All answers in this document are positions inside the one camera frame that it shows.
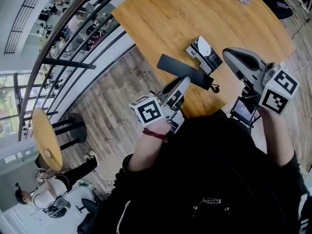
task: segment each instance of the red string bracelet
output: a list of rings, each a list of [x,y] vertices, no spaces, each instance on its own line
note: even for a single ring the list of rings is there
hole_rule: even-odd
[[[160,134],[157,134],[149,129],[147,129],[146,127],[144,128],[144,130],[142,131],[143,134],[145,135],[148,135],[148,136],[153,136],[155,138],[159,138],[159,139],[162,139],[162,140],[166,140],[167,139],[167,136],[166,135],[160,135]]]

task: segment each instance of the round wooden table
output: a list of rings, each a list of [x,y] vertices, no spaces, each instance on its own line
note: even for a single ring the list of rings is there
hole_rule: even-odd
[[[59,172],[63,167],[61,151],[87,139],[87,130],[83,119],[77,114],[69,115],[68,119],[51,124],[47,114],[41,108],[35,108],[32,116],[33,132],[37,147],[44,161],[54,171]],[[74,140],[59,146],[57,135],[70,131]]]

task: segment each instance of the metal railing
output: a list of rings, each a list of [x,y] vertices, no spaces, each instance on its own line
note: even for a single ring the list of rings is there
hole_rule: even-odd
[[[63,60],[60,59],[63,55],[63,53],[65,52],[65,50],[67,49],[67,47],[70,45],[70,43],[73,41],[73,39],[81,32],[81,30],[87,25],[87,23],[89,21],[91,21],[95,15],[100,12],[100,10],[102,10],[109,2],[111,2],[112,0],[104,0],[101,4],[99,4],[96,9],[87,16],[86,20],[83,21],[78,29],[73,32],[73,34],[70,36],[70,38],[66,41],[66,43],[64,44],[64,46],[62,47],[62,49],[60,50],[60,52],[58,53],[57,57],[55,59],[53,58],[47,58],[49,51],[51,49],[51,47],[54,45],[56,39],[58,38],[59,33],[65,28],[65,26],[67,25],[67,23],[69,22],[69,20],[75,15],[75,13],[86,3],[87,0],[75,0],[73,2],[73,4],[66,10],[66,12],[63,14],[63,16],[61,17],[61,19],[59,20],[59,22],[56,24],[56,26],[54,27],[53,32],[50,34],[47,43],[44,45],[44,47],[42,48],[36,62],[33,68],[33,71],[29,77],[29,81],[26,87],[26,91],[25,91],[25,95],[24,95],[24,99],[22,102],[22,106],[21,106],[21,110],[20,110],[20,116],[19,116],[19,132],[18,132],[18,140],[21,141],[21,137],[22,137],[22,131],[23,131],[23,127],[25,124],[25,110],[26,110],[26,106],[30,97],[30,93],[31,93],[31,89],[34,85],[34,81],[39,73],[39,70],[41,68],[41,66],[43,64],[50,64],[50,68],[45,76],[45,79],[42,83],[42,86],[39,89],[38,92],[38,96],[36,98],[36,101],[34,103],[33,106],[33,110],[36,108],[36,104],[38,102],[38,99],[40,98],[40,94],[43,90],[43,88],[45,87],[45,84],[47,83],[47,80],[53,70],[53,68],[56,65],[63,65],[61,71],[59,72],[59,74],[57,75],[57,77],[55,78],[52,86],[50,87],[50,90],[48,92],[48,94],[45,96],[45,100],[43,102],[43,104],[41,105],[41,108],[44,108],[47,100],[49,98],[51,98],[51,93],[55,87],[55,85],[58,83],[61,75],[63,74],[63,72],[65,71],[65,69],[69,66],[69,67],[74,67],[74,69],[71,71],[71,73],[68,75],[68,77],[66,78],[66,80],[63,82],[63,84],[60,86],[60,88],[58,89],[57,94],[53,97],[53,101],[51,102],[51,104],[49,105],[48,109],[47,109],[47,114],[52,117],[52,115],[57,113],[57,109],[59,107],[59,105],[62,103],[62,101],[64,100],[64,98],[66,97],[66,95],[68,94],[68,92],[73,88],[73,86],[76,84],[76,82],[81,78],[81,76],[83,76],[83,74],[88,70],[88,69],[95,69],[95,66],[93,65],[96,60],[104,53],[106,52],[114,43],[116,43],[123,35],[126,34],[125,31],[123,31],[122,33],[120,33],[115,39],[113,39],[108,46],[106,46],[104,49],[101,50],[101,52],[92,60],[90,61],[90,63],[84,63],[84,61],[89,57],[89,55],[109,36],[111,35],[114,31],[116,31],[117,28],[120,27],[119,23],[116,23],[110,30],[109,32],[106,32],[104,34],[104,36],[102,36],[101,38],[98,39],[98,41],[93,45],[93,47],[87,51],[82,59],[79,62],[74,61],[75,56],[80,52],[80,50],[82,49],[82,47],[88,42],[89,39],[92,38],[92,36],[94,36],[100,29],[101,27],[103,27],[109,20],[114,19],[113,15],[108,15],[102,22],[99,23],[99,25],[83,40],[83,42],[79,45],[79,47],[74,51],[74,53],[70,56],[70,58],[68,60]],[[62,98],[59,100],[58,104],[56,105],[56,107],[54,107],[54,111],[50,112],[52,106],[54,105],[56,99],[58,98],[58,96],[60,95],[61,91],[63,90],[63,88],[65,87],[66,83],[69,81],[69,79],[72,77],[72,75],[77,71],[77,69],[82,68],[83,70],[81,71],[81,73],[77,76],[77,78],[72,82],[72,84],[69,86],[69,88],[67,89],[67,91],[65,91],[64,95],[62,96]],[[27,118],[27,120],[32,118],[32,114],[33,114],[33,110],[31,112],[30,117]],[[29,126],[30,124],[28,124],[27,126],[27,130],[26,132],[24,132],[25,138],[27,138],[28,136],[28,130],[29,130]]]
[[[20,7],[19,12],[14,20],[13,26],[11,28],[8,40],[6,42],[4,54],[15,53],[16,46],[19,42],[20,36],[23,33],[24,26],[32,12],[35,8],[38,0],[25,0],[23,5]]]

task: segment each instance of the black sleeve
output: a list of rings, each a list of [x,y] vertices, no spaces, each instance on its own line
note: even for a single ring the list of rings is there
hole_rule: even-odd
[[[115,188],[107,200],[101,202],[97,214],[89,225],[89,234],[116,234],[126,203],[131,201],[132,196],[144,186],[144,181],[153,172],[153,168],[140,172],[129,171],[128,164],[131,157],[132,155],[125,157],[122,168],[116,174]]]
[[[294,153],[292,159],[281,168],[283,173],[287,176],[287,178],[296,183],[302,195],[309,192],[304,183],[302,174],[300,173],[300,167],[297,160],[296,152]]]

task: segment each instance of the printed logo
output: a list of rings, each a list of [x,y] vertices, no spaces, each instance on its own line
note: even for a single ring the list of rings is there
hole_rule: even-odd
[[[219,205],[219,204],[221,204],[221,199],[220,198],[214,198],[214,197],[203,198],[202,203],[205,203],[207,205]]]
[[[137,108],[140,113],[144,123],[148,123],[154,119],[161,117],[161,113],[156,105],[156,102],[150,101],[143,106]]]
[[[268,89],[262,104],[274,112],[280,114],[287,105],[288,100]]]
[[[296,89],[298,83],[294,81],[289,75],[287,75],[284,71],[281,71],[274,80],[284,88],[290,95],[293,94]]]

